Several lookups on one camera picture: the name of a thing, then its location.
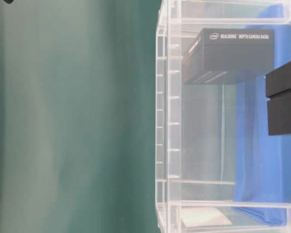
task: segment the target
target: white paper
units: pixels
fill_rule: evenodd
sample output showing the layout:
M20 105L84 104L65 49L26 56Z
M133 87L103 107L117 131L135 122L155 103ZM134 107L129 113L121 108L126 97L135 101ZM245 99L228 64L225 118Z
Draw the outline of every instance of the white paper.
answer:
M232 225L221 211L213 207L183 208L181 219L186 227Z

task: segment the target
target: green wall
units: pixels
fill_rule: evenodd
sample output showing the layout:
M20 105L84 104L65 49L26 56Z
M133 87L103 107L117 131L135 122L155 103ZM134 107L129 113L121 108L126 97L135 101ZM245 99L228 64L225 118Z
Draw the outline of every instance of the green wall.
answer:
M0 233L157 233L160 0L0 0Z

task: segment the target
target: blue fabric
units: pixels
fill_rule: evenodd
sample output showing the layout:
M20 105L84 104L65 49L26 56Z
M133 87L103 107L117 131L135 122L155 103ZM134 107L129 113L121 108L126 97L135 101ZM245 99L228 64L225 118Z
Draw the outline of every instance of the blue fabric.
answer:
M283 17L274 5L259 17ZM275 68L291 60L291 26L260 25L273 29ZM236 184L234 201L291 202L291 135L269 136L265 78L256 77L237 86ZM270 226L287 224L285 209L235 208Z

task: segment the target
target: dark object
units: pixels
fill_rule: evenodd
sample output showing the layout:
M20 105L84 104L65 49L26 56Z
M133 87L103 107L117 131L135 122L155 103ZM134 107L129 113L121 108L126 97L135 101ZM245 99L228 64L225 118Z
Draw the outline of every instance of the dark object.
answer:
M274 69L274 31L203 29L183 55L185 84L237 84Z
M266 75L269 135L291 133L291 62Z

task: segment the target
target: clear acrylic box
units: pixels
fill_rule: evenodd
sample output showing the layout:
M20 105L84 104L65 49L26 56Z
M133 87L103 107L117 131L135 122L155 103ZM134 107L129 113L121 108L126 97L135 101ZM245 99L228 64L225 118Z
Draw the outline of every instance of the clear acrylic box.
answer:
M212 44L234 35L248 43ZM291 134L268 135L265 96L265 74L290 60L291 0L162 0L155 145L162 233L291 233L284 198ZM242 189L250 194L240 197ZM283 220L271 224L249 210Z

